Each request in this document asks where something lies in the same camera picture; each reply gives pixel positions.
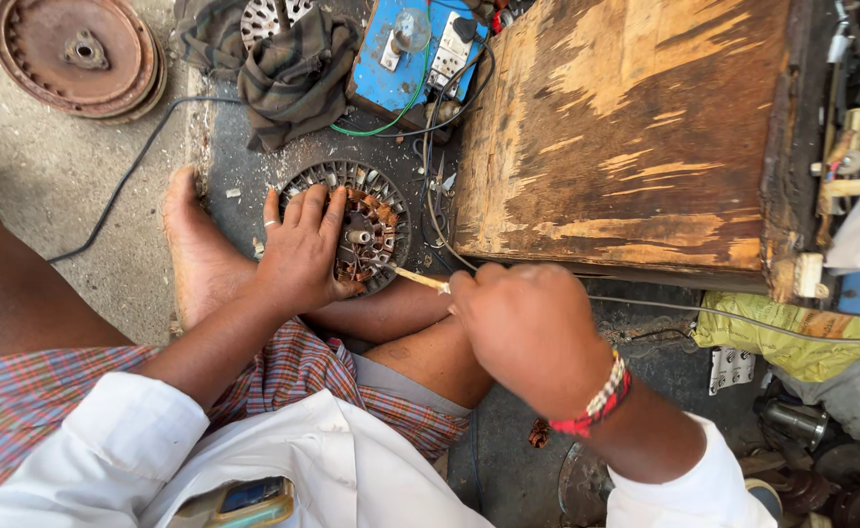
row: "wooden box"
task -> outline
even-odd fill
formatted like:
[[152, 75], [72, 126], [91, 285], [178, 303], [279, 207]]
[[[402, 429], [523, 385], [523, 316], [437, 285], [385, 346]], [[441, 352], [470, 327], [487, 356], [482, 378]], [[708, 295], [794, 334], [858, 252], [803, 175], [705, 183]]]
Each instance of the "wooden box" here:
[[539, 0], [491, 43], [456, 250], [788, 299], [815, 224], [811, 18], [810, 0]]

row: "leg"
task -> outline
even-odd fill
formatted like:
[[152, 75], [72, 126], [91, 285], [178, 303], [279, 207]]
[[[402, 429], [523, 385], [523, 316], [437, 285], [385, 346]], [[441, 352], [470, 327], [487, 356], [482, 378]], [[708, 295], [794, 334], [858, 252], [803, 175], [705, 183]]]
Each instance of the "leg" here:
[[0, 222], [0, 356], [131, 345]]
[[493, 379], [476, 361], [462, 323], [452, 316], [375, 347], [365, 357], [467, 409], [475, 408], [492, 387]]
[[[258, 267], [235, 249], [199, 206], [195, 177], [191, 167], [172, 175], [163, 206], [179, 318], [185, 329], [234, 297]], [[429, 287], [395, 280], [375, 295], [333, 303], [303, 318], [358, 339], [387, 343], [446, 317], [450, 303], [448, 295], [437, 295]]]

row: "bare foot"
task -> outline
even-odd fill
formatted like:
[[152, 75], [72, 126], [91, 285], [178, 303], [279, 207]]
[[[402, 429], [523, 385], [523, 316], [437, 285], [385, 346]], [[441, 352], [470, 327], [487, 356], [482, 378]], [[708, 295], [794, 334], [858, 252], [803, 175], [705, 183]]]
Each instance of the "bare foot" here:
[[258, 263], [225, 238], [198, 203], [194, 167], [169, 178], [163, 199], [163, 229], [173, 255], [176, 304], [184, 330], [230, 301], [254, 275]]

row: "red and white bracelet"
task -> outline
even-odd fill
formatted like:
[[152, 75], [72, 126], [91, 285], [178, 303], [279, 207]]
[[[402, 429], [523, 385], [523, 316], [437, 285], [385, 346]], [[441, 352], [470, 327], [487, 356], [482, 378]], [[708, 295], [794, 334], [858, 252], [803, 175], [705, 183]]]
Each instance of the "red and white bracelet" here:
[[554, 430], [588, 437], [589, 428], [599, 424], [621, 405], [632, 388], [632, 375], [617, 351], [612, 351], [612, 371], [602, 390], [589, 401], [587, 409], [572, 420], [548, 420]]

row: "plaid lungi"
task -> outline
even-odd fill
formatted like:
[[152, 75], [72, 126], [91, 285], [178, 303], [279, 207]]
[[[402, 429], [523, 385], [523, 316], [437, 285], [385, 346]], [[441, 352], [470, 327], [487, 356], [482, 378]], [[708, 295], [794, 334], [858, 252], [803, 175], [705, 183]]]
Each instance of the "plaid lungi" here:
[[[0, 358], [0, 484], [29, 451], [59, 428], [62, 420], [112, 370], [132, 371], [160, 347], [60, 349]], [[374, 414], [435, 460], [467, 429], [455, 418], [355, 383], [352, 354], [341, 342], [327, 345], [298, 319], [287, 321], [209, 412], [208, 432], [254, 414], [329, 389], [333, 395]]]

